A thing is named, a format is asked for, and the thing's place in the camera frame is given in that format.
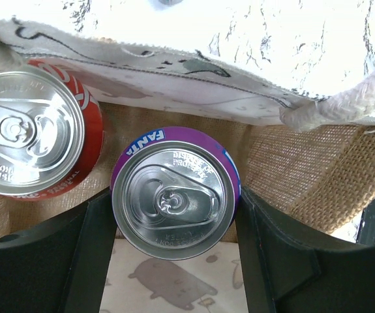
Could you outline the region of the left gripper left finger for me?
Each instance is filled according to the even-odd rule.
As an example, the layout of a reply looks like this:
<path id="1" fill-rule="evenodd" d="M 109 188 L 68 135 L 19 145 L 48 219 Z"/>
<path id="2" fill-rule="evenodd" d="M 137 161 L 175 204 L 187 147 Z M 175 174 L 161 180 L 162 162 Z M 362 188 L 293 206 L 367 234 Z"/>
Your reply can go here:
<path id="1" fill-rule="evenodd" d="M 106 188 L 0 238 L 0 312 L 99 312 L 116 230 Z"/>

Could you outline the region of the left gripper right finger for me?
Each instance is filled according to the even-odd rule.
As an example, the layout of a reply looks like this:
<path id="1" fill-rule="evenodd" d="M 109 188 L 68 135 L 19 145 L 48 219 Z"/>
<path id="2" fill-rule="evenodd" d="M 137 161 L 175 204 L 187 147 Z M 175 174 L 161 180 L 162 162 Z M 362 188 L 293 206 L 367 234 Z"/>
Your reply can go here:
<path id="1" fill-rule="evenodd" d="M 315 230 L 247 187 L 235 224 L 249 312 L 375 312 L 375 246 Z"/>

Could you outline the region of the jute canvas tote bag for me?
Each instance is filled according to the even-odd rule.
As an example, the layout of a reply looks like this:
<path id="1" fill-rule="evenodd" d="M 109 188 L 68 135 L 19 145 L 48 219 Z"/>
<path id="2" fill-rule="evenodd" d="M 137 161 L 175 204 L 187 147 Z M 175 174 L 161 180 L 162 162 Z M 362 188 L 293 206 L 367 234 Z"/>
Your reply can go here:
<path id="1" fill-rule="evenodd" d="M 375 198 L 375 86 L 357 96 L 305 95 L 202 50 L 116 42 L 40 20 L 0 18 L 0 67 L 36 59 L 110 95 L 109 167 L 58 199 L 0 197 L 0 238 L 28 230 L 109 189 L 123 149 L 155 128 L 189 127 L 216 139 L 270 206 L 331 236 Z M 367 77 L 375 84 L 375 70 Z"/>

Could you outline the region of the red cola can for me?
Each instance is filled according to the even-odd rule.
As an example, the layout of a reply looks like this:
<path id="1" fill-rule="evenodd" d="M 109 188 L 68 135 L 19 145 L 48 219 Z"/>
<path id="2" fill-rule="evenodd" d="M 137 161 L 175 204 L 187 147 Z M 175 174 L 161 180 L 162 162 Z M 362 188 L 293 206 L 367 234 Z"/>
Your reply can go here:
<path id="1" fill-rule="evenodd" d="M 62 195 L 92 172 L 103 145 L 99 103 L 75 76 L 39 60 L 0 70 L 0 195 Z"/>

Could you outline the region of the purple fanta can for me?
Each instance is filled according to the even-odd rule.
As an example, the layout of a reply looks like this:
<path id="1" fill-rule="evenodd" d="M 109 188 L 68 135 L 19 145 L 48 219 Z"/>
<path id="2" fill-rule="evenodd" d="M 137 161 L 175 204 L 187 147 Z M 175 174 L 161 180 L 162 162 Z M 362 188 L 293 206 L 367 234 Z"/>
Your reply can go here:
<path id="1" fill-rule="evenodd" d="M 187 127 L 157 128 L 121 154 L 110 181 L 117 226 L 154 258 L 185 260 L 207 252 L 232 225 L 241 180 L 228 151 Z"/>

